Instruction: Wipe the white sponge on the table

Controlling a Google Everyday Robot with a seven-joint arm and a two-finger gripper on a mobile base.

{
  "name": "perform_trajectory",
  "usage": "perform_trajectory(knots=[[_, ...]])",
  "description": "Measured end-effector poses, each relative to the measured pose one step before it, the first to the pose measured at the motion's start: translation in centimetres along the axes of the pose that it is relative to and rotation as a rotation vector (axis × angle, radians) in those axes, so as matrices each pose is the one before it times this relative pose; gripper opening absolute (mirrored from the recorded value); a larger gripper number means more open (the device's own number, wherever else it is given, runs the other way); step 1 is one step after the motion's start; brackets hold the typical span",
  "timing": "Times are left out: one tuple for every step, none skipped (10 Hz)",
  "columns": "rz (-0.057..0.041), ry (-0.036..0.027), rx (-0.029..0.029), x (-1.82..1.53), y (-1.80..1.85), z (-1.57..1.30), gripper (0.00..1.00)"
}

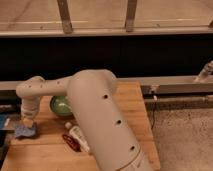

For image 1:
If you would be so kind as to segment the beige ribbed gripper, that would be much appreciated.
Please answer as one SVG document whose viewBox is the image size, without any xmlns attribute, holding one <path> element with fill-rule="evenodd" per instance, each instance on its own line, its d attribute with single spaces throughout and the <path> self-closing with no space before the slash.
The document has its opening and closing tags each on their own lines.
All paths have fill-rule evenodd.
<svg viewBox="0 0 213 171">
<path fill-rule="evenodd" d="M 39 113 L 39 99 L 23 99 L 21 104 L 21 120 L 24 126 L 31 128 L 34 118 Z"/>
</svg>

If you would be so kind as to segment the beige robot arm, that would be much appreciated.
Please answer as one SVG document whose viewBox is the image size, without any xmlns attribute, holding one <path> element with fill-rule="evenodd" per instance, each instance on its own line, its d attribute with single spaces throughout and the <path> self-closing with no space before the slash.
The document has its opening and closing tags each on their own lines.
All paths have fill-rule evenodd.
<svg viewBox="0 0 213 171">
<path fill-rule="evenodd" d="M 41 97 L 65 95 L 101 171 L 154 171 L 113 97 L 116 89 L 111 71 L 95 69 L 56 80 L 35 76 L 21 82 L 16 94 L 22 116 L 30 119 Z"/>
</svg>

